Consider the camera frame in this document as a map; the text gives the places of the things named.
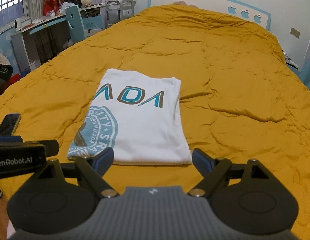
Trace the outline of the white printed t-shirt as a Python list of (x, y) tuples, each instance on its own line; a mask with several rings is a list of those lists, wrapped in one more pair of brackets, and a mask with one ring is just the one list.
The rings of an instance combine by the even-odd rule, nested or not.
[(94, 157), (110, 147), (120, 165), (188, 165), (175, 77), (152, 78), (109, 69), (102, 77), (68, 159)]

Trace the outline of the black smartphone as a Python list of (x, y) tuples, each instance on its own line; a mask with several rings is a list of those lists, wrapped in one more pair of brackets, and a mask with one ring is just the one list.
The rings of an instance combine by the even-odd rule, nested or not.
[(21, 120), (19, 113), (7, 114), (0, 124), (0, 136), (14, 135)]

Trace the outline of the mustard yellow quilt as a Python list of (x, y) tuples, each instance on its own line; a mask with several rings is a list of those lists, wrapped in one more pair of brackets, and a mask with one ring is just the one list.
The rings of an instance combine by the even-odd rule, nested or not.
[(64, 50), (0, 96), (0, 123), (22, 117), (24, 140), (56, 139), (66, 153), (108, 69), (181, 81), (190, 148), (259, 159), (295, 196), (292, 228), (310, 238), (310, 91), (274, 35), (237, 17), (183, 5), (150, 7)]

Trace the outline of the blue bedside table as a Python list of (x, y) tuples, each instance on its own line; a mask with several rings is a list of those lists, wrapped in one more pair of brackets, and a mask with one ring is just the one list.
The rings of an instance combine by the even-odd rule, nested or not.
[(292, 61), (285, 51), (282, 52), (285, 58), (286, 66), (290, 68), (290, 70), (294, 72), (294, 74), (299, 77), (302, 83), (310, 90), (310, 62), (306, 62), (305, 66), (299, 67)]

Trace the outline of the light blue chair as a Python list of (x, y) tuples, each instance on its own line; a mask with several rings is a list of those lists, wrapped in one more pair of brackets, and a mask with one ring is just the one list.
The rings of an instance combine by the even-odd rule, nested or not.
[(81, 42), (86, 38), (85, 29), (77, 5), (65, 9), (66, 20), (69, 27), (70, 39), (73, 43)]

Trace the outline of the white blue desk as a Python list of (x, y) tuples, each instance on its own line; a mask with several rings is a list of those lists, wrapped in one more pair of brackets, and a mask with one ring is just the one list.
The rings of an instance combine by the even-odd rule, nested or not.
[[(106, 5), (79, 8), (86, 38), (105, 29)], [(32, 71), (73, 44), (66, 12), (33, 24), (11, 36), (19, 71)]]

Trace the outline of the red bag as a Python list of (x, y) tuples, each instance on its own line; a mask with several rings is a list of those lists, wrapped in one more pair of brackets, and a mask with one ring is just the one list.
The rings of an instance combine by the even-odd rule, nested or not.
[(52, 10), (56, 13), (62, 4), (63, 0), (43, 0), (43, 16)]

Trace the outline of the grey metal cart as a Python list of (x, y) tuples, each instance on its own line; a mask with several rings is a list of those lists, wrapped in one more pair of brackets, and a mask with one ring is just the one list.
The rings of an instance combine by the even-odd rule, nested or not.
[[(135, 4), (136, 1), (134, 0), (122, 0), (121, 2), (116, 0), (106, 2), (106, 27), (109, 28), (117, 22), (123, 20), (125, 18), (125, 12), (128, 13), (128, 18), (134, 16)], [(118, 18), (117, 20), (111, 19), (111, 11), (116, 12)]]

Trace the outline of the round cream lamp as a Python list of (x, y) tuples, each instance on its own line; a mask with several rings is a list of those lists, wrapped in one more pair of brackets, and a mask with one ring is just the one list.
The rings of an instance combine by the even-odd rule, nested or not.
[(90, 7), (92, 4), (92, 0), (81, 0), (82, 7)]

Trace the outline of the white blue-trimmed headboard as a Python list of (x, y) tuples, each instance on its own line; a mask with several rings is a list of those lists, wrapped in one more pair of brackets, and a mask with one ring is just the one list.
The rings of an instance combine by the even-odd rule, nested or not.
[(148, 0), (148, 7), (172, 4), (173, 2), (185, 2), (199, 9), (229, 14), (254, 22), (266, 30), (270, 29), (270, 13), (237, 0)]

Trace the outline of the beige wall socket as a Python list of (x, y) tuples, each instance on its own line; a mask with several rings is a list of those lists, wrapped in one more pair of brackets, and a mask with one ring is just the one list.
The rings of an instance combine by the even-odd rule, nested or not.
[(293, 28), (293, 27), (290, 30), (290, 34), (293, 35), (296, 38), (300, 37), (300, 32), (297, 29)]

